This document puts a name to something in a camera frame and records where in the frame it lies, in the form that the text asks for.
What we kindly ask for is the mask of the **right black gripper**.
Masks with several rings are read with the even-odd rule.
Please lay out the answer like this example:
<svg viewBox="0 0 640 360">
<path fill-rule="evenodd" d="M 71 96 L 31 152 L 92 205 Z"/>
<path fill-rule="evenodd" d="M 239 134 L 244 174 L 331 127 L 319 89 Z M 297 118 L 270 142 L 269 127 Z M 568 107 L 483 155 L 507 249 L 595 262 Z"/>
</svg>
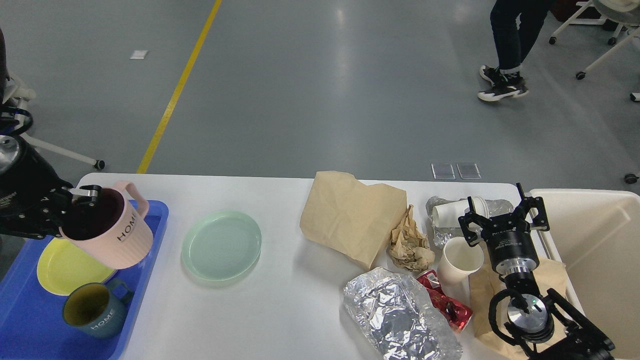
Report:
<svg viewBox="0 0 640 360">
<path fill-rule="evenodd" d="M 550 231 L 544 199 L 528 196 L 521 183 L 516 183 L 520 202 L 511 214 L 489 218 L 489 206 L 484 198 L 467 197 L 467 208 L 458 217 L 462 236 L 473 248 L 483 239 L 492 269 L 500 275 L 517 272 L 533 272 L 540 260 L 531 239 L 531 230 Z M 527 221 L 530 211 L 535 209 L 532 222 Z"/>
</svg>

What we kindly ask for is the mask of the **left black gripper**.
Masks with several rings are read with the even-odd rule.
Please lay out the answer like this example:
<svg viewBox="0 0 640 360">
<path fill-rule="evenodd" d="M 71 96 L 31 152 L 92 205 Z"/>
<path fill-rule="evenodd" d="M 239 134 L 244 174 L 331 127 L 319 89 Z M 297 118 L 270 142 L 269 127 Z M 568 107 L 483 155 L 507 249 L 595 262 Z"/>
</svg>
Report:
<svg viewBox="0 0 640 360">
<path fill-rule="evenodd" d="M 102 186 L 73 187 L 30 145 L 18 145 L 5 154 L 13 159 L 1 166 L 2 235 L 59 237 L 64 220 L 68 236 L 98 232 L 99 206 L 92 201 L 100 199 Z"/>
</svg>

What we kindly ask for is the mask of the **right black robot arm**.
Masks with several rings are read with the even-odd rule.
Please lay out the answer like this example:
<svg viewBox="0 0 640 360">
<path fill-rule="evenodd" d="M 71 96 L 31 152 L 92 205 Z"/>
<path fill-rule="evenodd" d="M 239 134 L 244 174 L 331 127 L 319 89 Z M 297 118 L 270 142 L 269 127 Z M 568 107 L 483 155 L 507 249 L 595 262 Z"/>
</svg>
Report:
<svg viewBox="0 0 640 360">
<path fill-rule="evenodd" d="M 516 188 L 520 201 L 512 212 L 486 217 L 468 197 L 469 208 L 458 218 L 467 244 L 486 244 L 491 268 L 505 284 L 489 303 L 491 330 L 530 360 L 611 360 L 615 344 L 605 333 L 555 289 L 542 296 L 531 233 L 550 230 L 546 206 L 519 183 Z"/>
</svg>

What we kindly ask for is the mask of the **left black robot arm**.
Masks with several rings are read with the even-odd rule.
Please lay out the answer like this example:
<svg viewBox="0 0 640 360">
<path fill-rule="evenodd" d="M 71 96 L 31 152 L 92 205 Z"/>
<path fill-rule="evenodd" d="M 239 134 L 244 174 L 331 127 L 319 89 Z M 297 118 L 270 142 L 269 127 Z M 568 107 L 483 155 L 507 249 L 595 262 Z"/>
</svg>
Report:
<svg viewBox="0 0 640 360">
<path fill-rule="evenodd" d="M 0 229 L 3 235 L 25 239 L 61 236 L 61 227 L 76 224 L 82 231 L 103 205 L 100 186 L 73 187 L 28 139 L 34 123 L 26 103 L 30 89 L 10 75 L 6 44 L 1 43 L 1 170 Z"/>
</svg>

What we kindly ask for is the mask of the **brown paper bag under arm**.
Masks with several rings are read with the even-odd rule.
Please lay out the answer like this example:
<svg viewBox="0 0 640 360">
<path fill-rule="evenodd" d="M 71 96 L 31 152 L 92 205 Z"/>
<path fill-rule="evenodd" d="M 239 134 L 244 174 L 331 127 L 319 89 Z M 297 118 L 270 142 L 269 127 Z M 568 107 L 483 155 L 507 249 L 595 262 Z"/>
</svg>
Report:
<svg viewBox="0 0 640 360">
<path fill-rule="evenodd" d="M 564 263 L 541 259 L 539 266 L 534 271 L 534 276 L 544 296 L 546 296 L 548 289 L 554 289 L 562 296 L 566 295 L 569 276 Z M 498 273 L 492 269 L 489 256 L 485 255 L 484 264 L 469 276 L 469 282 L 475 338 L 496 353 L 499 359 L 526 360 L 527 356 L 521 347 L 503 342 L 490 327 L 490 301 L 495 294 L 505 289 L 505 284 L 499 280 Z"/>
</svg>

